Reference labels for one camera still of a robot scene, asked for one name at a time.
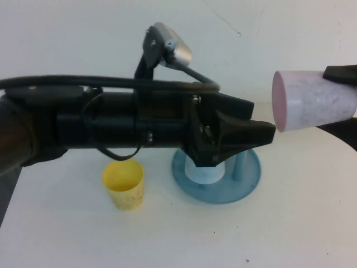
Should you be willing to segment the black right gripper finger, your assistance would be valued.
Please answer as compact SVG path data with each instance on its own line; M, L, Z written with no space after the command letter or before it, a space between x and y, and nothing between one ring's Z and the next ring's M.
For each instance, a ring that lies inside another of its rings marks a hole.
M338 84L357 84L357 65L327 66L323 78Z
M357 118L353 117L345 121L318 126L317 128L335 136L357 151Z

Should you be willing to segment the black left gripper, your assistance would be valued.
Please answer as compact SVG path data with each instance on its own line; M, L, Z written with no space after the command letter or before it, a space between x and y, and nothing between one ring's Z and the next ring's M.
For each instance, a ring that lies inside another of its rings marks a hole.
M186 94L137 92L136 144L178 148L196 166L213 167L236 154L272 143L276 127L251 120L253 102L216 93L213 103L225 114L219 120L217 110L205 97L195 101Z

